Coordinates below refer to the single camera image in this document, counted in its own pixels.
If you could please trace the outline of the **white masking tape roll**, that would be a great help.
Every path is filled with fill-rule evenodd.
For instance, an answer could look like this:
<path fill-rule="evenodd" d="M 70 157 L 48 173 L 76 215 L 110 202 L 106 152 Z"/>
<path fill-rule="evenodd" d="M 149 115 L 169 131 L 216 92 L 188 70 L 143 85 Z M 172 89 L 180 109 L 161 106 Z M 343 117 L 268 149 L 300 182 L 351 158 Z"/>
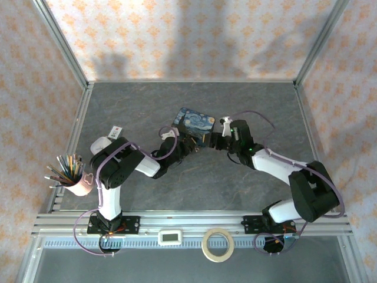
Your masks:
<path fill-rule="evenodd" d="M 210 237 L 213 236 L 214 234 L 219 234 L 220 236 L 222 236 L 228 244 L 227 251 L 221 256 L 216 256 L 213 253 L 211 253 L 210 250 L 209 250 L 209 247 L 208 247 L 208 241 L 209 241 Z M 227 230 L 225 230 L 223 228 L 209 229 L 204 234 L 202 242 L 201 242 L 201 250 L 202 250 L 204 256 L 208 260 L 215 262 L 215 263 L 222 263 L 222 262 L 227 261 L 233 255 L 234 248 L 235 248 L 235 244 L 234 244 L 233 237 L 231 236 L 231 234 Z"/>

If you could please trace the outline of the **aluminium side frame rail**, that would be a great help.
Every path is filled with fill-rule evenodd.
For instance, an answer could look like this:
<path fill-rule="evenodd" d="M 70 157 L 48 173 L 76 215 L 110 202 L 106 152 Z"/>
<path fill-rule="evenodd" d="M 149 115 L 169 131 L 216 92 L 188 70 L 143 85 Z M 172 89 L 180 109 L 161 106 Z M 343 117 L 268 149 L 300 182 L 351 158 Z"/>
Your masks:
<path fill-rule="evenodd" d="M 82 130 L 82 125 L 84 123 L 85 115 L 90 102 L 93 86 L 93 84 L 89 84 L 82 92 L 77 110 L 75 112 L 75 117 L 71 127 L 67 148 L 65 150 L 66 154 L 73 154 L 76 151 Z M 62 202 L 64 191 L 65 189 L 63 187 L 57 187 L 52 189 L 52 193 L 49 198 L 48 206 L 46 209 L 47 213 L 52 213 L 54 211 L 60 210 L 60 203 Z"/>
<path fill-rule="evenodd" d="M 341 218 L 345 213 L 344 201 L 325 166 L 318 161 L 313 131 L 310 129 L 308 116 L 303 106 L 303 97 L 297 85 L 294 86 L 294 89 L 315 158 L 306 166 L 295 164 L 296 167 L 300 168 L 298 172 L 293 173 L 291 178 L 293 180 L 291 190 L 295 208 L 300 212 L 302 218 L 308 222 L 314 222 L 319 218 Z"/>

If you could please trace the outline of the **pink pencil cup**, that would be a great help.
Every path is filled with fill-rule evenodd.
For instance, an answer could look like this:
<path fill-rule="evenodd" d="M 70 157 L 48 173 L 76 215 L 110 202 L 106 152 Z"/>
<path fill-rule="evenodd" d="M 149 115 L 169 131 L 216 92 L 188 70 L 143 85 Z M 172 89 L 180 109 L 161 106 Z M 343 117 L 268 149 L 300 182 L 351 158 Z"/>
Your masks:
<path fill-rule="evenodd" d="M 80 180 L 76 184 L 68 185 L 64 182 L 60 184 L 76 196 L 85 196 L 88 195 L 94 187 L 94 175 L 92 173 L 83 172 Z"/>

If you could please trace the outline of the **white digital timer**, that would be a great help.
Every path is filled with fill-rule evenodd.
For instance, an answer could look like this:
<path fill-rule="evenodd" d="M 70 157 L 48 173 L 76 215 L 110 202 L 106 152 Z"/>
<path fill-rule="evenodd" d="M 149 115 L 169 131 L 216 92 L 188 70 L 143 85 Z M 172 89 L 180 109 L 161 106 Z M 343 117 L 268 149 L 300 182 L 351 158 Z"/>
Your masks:
<path fill-rule="evenodd" d="M 161 230 L 157 240 L 160 246 L 179 246 L 183 241 L 183 233 L 180 229 Z"/>

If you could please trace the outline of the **aluminium front frame rail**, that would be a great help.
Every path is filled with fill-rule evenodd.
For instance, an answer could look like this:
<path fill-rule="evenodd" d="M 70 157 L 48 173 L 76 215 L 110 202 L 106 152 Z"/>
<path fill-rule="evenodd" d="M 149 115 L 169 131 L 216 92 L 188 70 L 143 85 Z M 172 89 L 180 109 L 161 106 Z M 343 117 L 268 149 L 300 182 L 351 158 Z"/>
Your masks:
<path fill-rule="evenodd" d="M 37 215 L 32 234 L 69 236 L 73 232 L 74 223 L 78 223 L 78 235 L 84 236 L 87 231 L 89 217 L 79 219 L 79 211 L 55 211 Z M 245 210 L 228 211 L 135 211 L 124 212 L 127 216 L 139 216 L 139 235 L 156 235 L 160 230 L 180 229 L 185 236 L 200 236 L 211 228 L 223 228 L 232 236 L 244 234 L 241 225 L 243 217 L 253 213 Z M 347 216 L 341 218 L 319 218 L 308 223 L 303 236 L 350 236 L 352 228 Z"/>

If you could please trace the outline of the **small white card red mark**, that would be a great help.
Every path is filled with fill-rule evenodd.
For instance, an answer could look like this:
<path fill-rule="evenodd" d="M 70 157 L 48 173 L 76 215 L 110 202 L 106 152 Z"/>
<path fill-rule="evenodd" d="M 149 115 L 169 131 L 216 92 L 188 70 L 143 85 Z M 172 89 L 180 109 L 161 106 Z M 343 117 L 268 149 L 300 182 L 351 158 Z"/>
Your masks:
<path fill-rule="evenodd" d="M 120 137 L 122 130 L 122 127 L 113 126 L 107 137 L 111 140 L 117 140 Z"/>

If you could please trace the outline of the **aluminium back frame rail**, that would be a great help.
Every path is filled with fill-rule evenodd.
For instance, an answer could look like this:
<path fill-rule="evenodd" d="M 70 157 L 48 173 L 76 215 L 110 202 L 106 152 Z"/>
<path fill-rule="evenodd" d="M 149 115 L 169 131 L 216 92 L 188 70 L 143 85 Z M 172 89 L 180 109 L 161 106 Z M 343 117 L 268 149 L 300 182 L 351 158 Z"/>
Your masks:
<path fill-rule="evenodd" d="M 88 85 L 93 85 L 95 83 L 289 83 L 293 84 L 294 79 L 231 79 L 231 80 L 220 80 L 220 79 L 165 79 L 165 78 L 150 78 L 150 79 L 127 79 L 127 80 L 91 80 L 88 81 Z"/>

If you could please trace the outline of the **aluminium upright frame post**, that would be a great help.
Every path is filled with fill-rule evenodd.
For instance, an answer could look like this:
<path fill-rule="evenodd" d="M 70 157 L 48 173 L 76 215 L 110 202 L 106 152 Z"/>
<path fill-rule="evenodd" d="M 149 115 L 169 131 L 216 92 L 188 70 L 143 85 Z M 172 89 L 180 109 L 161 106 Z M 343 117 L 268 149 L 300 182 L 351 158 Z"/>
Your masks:
<path fill-rule="evenodd" d="M 299 86 L 303 83 L 305 77 L 307 76 L 309 70 L 317 59 L 328 38 L 330 37 L 349 1 L 350 0 L 336 0 L 334 7 L 332 8 L 330 14 L 326 17 L 326 21 L 322 29 L 320 30 L 319 35 L 315 39 L 314 44 L 312 45 L 309 54 L 307 55 L 296 79 L 293 80 L 295 89 L 298 89 Z"/>
<path fill-rule="evenodd" d="M 88 87 L 88 80 L 79 65 L 76 56 L 74 55 L 62 29 L 60 28 L 54 14 L 48 6 L 47 0 L 32 0 L 34 6 L 36 7 L 41 19 L 47 26 L 47 30 L 52 36 L 52 39 L 57 44 L 64 60 L 68 64 L 71 72 L 73 73 L 75 79 L 78 81 L 82 89 Z"/>

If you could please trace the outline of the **starry night print mat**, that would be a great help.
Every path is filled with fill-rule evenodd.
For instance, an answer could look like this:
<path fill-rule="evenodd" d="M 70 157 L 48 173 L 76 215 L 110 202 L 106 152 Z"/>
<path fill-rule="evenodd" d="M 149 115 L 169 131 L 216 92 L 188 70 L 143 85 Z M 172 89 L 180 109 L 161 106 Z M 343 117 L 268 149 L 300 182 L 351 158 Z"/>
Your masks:
<path fill-rule="evenodd" d="M 205 136 L 212 133 L 215 121 L 212 116 L 182 107 L 171 126 L 178 129 L 180 136 L 192 137 L 198 147 L 206 147 Z"/>

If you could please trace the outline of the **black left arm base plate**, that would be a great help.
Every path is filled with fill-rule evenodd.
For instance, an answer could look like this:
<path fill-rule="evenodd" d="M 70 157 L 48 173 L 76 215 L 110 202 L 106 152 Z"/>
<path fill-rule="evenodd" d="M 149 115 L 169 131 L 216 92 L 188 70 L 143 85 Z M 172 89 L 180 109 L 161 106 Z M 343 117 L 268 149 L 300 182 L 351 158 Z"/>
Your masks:
<path fill-rule="evenodd" d="M 137 235 L 140 228 L 139 216 L 119 215 L 113 220 L 101 219 L 97 215 L 90 216 L 87 234 L 99 235 Z"/>

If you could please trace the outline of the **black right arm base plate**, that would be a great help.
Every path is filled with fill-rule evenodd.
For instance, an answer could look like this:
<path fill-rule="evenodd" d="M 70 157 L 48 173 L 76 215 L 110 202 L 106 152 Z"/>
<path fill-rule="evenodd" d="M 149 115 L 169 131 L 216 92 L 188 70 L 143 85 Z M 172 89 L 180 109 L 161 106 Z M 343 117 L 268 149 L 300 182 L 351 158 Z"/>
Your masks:
<path fill-rule="evenodd" d="M 267 215 L 246 215 L 243 217 L 241 224 L 244 227 L 245 234 L 283 234 L 297 232 L 294 221 L 275 223 L 272 218 Z"/>

